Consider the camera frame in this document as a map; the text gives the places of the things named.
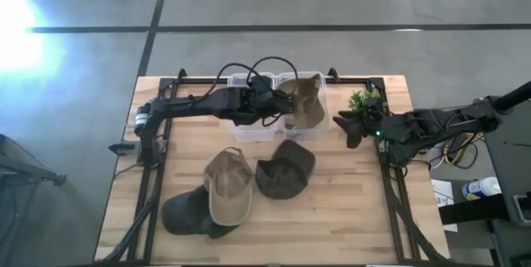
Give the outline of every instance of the gray floor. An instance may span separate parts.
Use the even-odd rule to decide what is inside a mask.
[[[146,34],[24,35],[15,27],[148,26],[156,0],[20,1],[0,0],[11,7],[0,17],[0,30],[8,34],[0,37],[0,133],[67,173],[68,181],[41,185],[9,265],[88,263],[116,161],[107,146],[123,133]],[[531,22],[531,0],[165,2],[165,26]],[[147,74],[186,68],[189,75],[213,75],[229,61],[278,55],[300,70],[404,74],[413,104],[436,107],[523,84],[531,78],[530,45],[531,31],[518,30],[158,34]],[[489,174],[489,164],[483,158],[474,174],[440,167],[434,177],[473,179]],[[452,254],[463,260],[472,254],[458,252]]]

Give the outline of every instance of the white paper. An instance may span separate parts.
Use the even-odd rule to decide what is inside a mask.
[[[451,191],[451,183],[448,181],[431,180],[433,193],[437,201],[437,206],[447,206],[454,204],[454,195]],[[457,224],[442,226],[445,231],[457,232]]]

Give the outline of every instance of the beige cap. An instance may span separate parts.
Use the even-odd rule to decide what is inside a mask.
[[[251,212],[253,178],[239,148],[225,148],[212,159],[205,168],[203,179],[209,192],[210,215],[215,223],[237,226],[245,221]]]
[[[287,129],[312,129],[324,120],[323,105],[319,101],[320,75],[299,79],[294,96],[294,113],[284,117]],[[295,79],[281,82],[277,89],[291,93],[297,82]]]

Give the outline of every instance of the black cap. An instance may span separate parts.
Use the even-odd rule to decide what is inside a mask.
[[[256,185],[267,197],[289,199],[308,185],[314,170],[315,155],[296,142],[286,139],[271,160],[256,164]]]
[[[221,238],[237,226],[220,226],[212,220],[208,207],[208,191],[201,185],[167,200],[160,213],[166,230],[175,235],[208,234]]]

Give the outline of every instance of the green plant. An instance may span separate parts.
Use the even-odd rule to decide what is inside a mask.
[[[365,109],[369,100],[380,99],[380,95],[376,91],[353,91],[352,96],[348,100],[348,107],[352,111]]]

